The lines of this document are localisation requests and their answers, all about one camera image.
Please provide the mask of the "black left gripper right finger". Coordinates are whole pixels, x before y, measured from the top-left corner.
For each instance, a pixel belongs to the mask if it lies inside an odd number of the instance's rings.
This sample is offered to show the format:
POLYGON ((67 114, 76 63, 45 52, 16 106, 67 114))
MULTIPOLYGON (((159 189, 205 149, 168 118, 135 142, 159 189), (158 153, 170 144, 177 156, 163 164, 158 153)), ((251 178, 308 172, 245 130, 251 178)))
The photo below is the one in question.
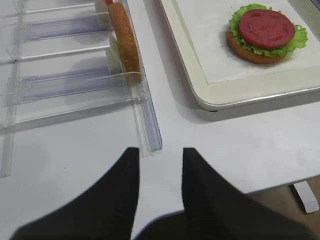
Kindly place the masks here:
POLYGON ((195 148, 182 155, 182 201, 192 240, 316 240, 304 224, 243 194, 195 148))

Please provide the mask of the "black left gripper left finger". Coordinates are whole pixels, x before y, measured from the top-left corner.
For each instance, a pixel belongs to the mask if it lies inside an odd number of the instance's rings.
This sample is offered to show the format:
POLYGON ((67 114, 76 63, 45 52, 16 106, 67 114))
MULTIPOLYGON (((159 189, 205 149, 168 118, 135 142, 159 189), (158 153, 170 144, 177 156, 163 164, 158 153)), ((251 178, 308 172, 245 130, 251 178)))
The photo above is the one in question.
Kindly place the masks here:
POLYGON ((129 240, 140 191, 140 151, 127 148, 93 186, 56 211, 25 224, 13 240, 129 240))

